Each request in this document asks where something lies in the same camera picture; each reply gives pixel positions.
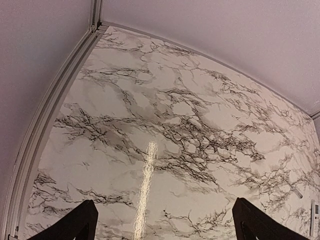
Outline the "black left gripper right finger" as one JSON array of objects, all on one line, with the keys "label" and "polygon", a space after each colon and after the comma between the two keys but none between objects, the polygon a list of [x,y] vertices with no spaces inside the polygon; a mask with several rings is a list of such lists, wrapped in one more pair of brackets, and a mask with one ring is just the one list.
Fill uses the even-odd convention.
[{"label": "black left gripper right finger", "polygon": [[307,238],[273,220],[245,198],[237,198],[232,215],[238,240],[306,240]]}]

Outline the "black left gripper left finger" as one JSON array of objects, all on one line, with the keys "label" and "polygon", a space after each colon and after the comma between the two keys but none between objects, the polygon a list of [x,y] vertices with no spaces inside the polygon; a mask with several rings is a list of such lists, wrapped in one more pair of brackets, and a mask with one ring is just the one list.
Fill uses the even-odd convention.
[{"label": "black left gripper left finger", "polygon": [[31,240],[94,240],[98,210],[93,200],[85,200]]}]

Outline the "white remote control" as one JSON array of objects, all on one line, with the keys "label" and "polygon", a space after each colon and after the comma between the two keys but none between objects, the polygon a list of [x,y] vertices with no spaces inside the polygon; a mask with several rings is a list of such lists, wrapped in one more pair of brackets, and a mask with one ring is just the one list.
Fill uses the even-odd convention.
[{"label": "white remote control", "polygon": [[310,218],[310,236],[316,238],[319,232],[320,224],[320,204],[319,202],[311,201],[311,218]]}]

